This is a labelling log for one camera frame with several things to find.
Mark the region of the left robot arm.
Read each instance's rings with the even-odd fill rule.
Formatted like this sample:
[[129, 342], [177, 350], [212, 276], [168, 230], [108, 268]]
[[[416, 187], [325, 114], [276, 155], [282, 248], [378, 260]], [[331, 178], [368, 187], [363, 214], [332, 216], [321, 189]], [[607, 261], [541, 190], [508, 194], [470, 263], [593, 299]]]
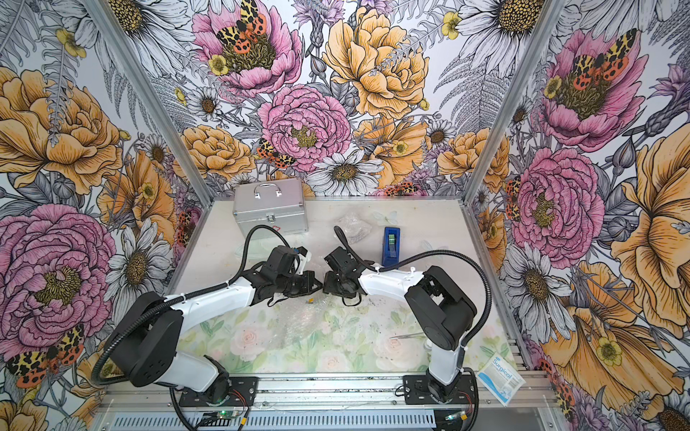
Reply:
[[320, 282], [314, 271], [305, 269], [310, 259], [304, 247], [279, 245], [259, 267], [215, 287], [178, 296], [142, 296], [107, 341], [111, 361], [136, 387], [159, 384], [188, 389], [209, 405], [221, 404], [231, 391], [228, 371], [211, 357], [180, 352], [181, 336], [205, 321], [258, 305], [276, 294], [291, 298], [316, 292]]

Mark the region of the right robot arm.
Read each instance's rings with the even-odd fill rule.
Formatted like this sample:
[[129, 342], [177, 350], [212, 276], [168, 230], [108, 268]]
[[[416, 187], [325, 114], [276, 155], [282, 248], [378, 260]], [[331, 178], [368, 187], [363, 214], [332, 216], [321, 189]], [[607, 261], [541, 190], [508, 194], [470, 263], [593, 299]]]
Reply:
[[342, 299], [384, 296], [405, 301], [431, 342], [431, 362], [422, 396], [449, 403], [461, 380], [466, 343], [477, 308], [471, 298], [439, 266], [424, 271], [388, 269], [359, 260], [343, 247], [325, 257], [330, 270], [323, 292]]

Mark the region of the clear bubble wrap sheet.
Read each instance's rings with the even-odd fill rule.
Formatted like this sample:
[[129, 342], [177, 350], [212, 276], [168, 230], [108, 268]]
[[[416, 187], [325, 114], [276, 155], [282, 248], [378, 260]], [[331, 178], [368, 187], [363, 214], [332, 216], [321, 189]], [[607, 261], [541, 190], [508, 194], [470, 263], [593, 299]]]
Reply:
[[361, 296], [345, 299], [317, 292], [312, 296], [286, 298], [270, 302], [272, 316], [267, 323], [271, 335], [269, 349], [288, 348], [310, 337], [324, 337], [329, 344], [348, 344], [375, 319], [386, 314], [395, 302], [383, 296]]
[[361, 242], [371, 233], [373, 227], [358, 214], [349, 212], [336, 221], [350, 244]]

